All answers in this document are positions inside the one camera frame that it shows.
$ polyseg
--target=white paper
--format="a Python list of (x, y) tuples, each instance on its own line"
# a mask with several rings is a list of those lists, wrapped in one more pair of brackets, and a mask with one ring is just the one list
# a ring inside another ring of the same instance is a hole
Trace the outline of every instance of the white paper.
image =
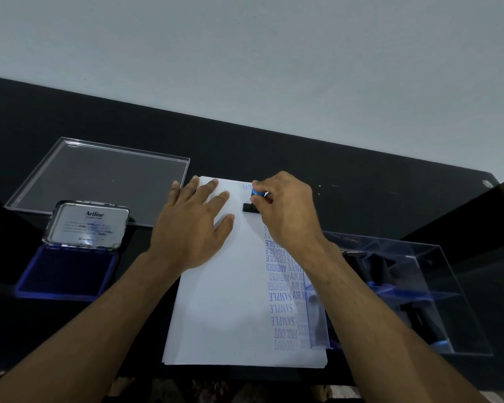
[(220, 179), (211, 197), (222, 191), (230, 198), (215, 225), (233, 213), (233, 231), (215, 257), (181, 276), (163, 362), (324, 367), (326, 352), (309, 346), (302, 269), (259, 214), (242, 212), (249, 182)]

